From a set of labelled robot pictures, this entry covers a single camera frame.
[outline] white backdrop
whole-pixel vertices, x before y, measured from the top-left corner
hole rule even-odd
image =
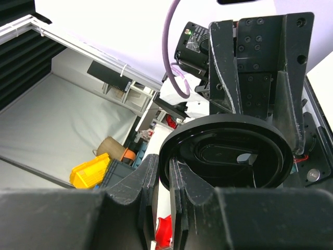
[[[94,159],[107,136],[122,142],[135,118],[51,74],[0,113],[0,154],[69,182],[72,168]]]
[[[160,81],[162,29],[171,0],[35,0],[36,11],[85,42]],[[219,6],[216,0],[181,0],[170,27],[170,60],[188,21],[208,27],[217,20],[238,20],[276,13],[273,0]]]
[[[313,12],[308,72],[333,51],[332,0],[275,0],[279,15],[296,12]]]
[[[3,161],[0,161],[0,173],[0,189],[63,189]]]

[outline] black bracket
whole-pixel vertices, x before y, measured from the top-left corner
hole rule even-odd
[[[328,192],[214,189],[173,158],[170,196],[174,250],[331,247],[333,201]]]
[[[210,114],[264,120],[273,114],[293,152],[303,154],[302,91],[313,20],[305,12],[241,19],[237,28],[231,20],[211,23]]]
[[[323,127],[316,126],[309,112],[304,113],[303,116],[306,138],[304,154],[309,158],[297,164],[298,172],[291,174],[284,182],[284,186],[317,187],[332,192],[330,179],[333,177],[333,148],[329,136]]]
[[[3,190],[0,249],[148,250],[158,180],[158,156],[148,155],[108,189]]]

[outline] white frame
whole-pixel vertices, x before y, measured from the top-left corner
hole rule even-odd
[[[131,66],[127,65],[126,63],[98,50],[97,48],[93,46],[89,46],[80,40],[69,36],[65,32],[56,29],[52,26],[50,26],[47,23],[44,23],[37,18],[27,15],[25,17],[22,17],[16,21],[13,21],[11,23],[8,23],[2,27],[0,27],[0,45],[8,42],[9,40],[18,37],[19,35],[29,31],[34,30],[41,34],[41,36],[46,36],[76,52],[81,53],[82,55],[87,56],[88,58],[91,58],[92,60],[118,72],[120,76],[126,76],[130,79],[132,79],[132,83],[139,82],[140,84],[150,88],[152,91],[150,93],[146,93],[141,90],[137,90],[136,87],[132,86],[131,89],[147,96],[147,99],[152,98],[153,91],[158,91],[160,89],[160,83],[156,80],[150,78],[149,76],[137,71],[136,69],[132,68]],[[107,97],[106,95],[103,95],[101,93],[98,93],[98,91],[92,91],[89,89],[85,89],[86,91],[89,91],[95,95],[98,95],[99,97],[106,99],[112,103],[115,103],[119,106],[125,107],[129,110],[131,110],[133,113],[135,113],[138,116],[142,116],[144,113],[144,110],[146,106],[148,105],[148,100],[145,102],[145,105],[141,108],[141,110],[137,110],[135,108],[132,108],[128,105],[125,105],[123,102],[112,99]]]

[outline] yellow box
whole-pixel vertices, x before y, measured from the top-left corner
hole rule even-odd
[[[107,153],[72,169],[69,182],[77,189],[91,189],[102,182],[110,162]]]

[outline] screw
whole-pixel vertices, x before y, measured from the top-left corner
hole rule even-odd
[[[217,90],[221,90],[222,89],[222,85],[219,83],[218,85],[216,85],[216,89]]]
[[[311,169],[308,172],[308,174],[306,175],[306,177],[307,177],[308,181],[315,182],[315,181],[317,181],[317,180],[320,179],[321,173],[320,173],[320,171],[318,169],[313,168],[313,169]]]
[[[251,24],[252,24],[252,20],[251,19],[247,19],[245,21],[245,25],[250,26]]]
[[[296,25],[298,27],[303,27],[304,25],[306,25],[306,20],[304,18],[299,18],[297,19]]]
[[[251,37],[246,36],[244,40],[245,40],[246,43],[249,43],[249,42],[251,42]]]
[[[257,36],[255,37],[255,40],[256,40],[258,43],[260,43],[260,42],[262,41],[262,37],[261,37],[260,35],[257,35]]]
[[[258,19],[257,19],[257,24],[258,24],[258,25],[262,25],[262,24],[264,24],[264,19],[262,19],[262,18],[258,18]]]

